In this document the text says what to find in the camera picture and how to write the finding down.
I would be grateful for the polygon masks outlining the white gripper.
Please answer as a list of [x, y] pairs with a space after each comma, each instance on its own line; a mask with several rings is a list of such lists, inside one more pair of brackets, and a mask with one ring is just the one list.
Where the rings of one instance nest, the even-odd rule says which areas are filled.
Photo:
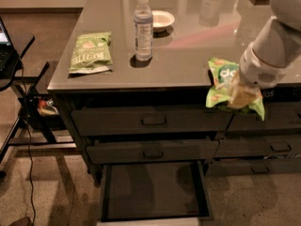
[[253, 45], [251, 42], [242, 54], [239, 72], [235, 73], [230, 82], [228, 88], [230, 108], [241, 109], [260, 99], [260, 89], [275, 87], [287, 73], [284, 68], [272, 67], [260, 61], [253, 51]]

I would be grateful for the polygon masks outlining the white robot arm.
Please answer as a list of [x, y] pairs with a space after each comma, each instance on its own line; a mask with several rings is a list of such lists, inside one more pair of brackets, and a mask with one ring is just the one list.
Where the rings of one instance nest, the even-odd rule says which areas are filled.
[[273, 15], [240, 58], [229, 87], [229, 107], [241, 109], [273, 88], [300, 53], [301, 0], [270, 0]]

